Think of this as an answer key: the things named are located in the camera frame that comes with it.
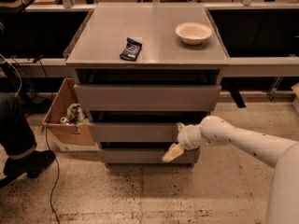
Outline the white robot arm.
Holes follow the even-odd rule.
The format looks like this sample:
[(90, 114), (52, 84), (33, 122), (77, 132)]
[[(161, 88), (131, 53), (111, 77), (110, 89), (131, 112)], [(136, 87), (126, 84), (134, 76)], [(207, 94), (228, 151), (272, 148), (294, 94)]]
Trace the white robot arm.
[(274, 169), (265, 224), (299, 224), (299, 142), (245, 130), (217, 116), (178, 124), (178, 138), (163, 156), (171, 162), (186, 150), (229, 143)]

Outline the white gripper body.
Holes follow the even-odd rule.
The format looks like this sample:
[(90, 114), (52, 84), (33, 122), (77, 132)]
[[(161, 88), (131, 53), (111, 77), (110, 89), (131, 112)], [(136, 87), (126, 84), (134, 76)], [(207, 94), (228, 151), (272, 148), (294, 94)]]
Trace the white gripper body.
[(178, 132), (178, 143), (186, 150), (199, 148), (201, 141), (202, 134), (199, 125), (185, 125), (184, 130)]

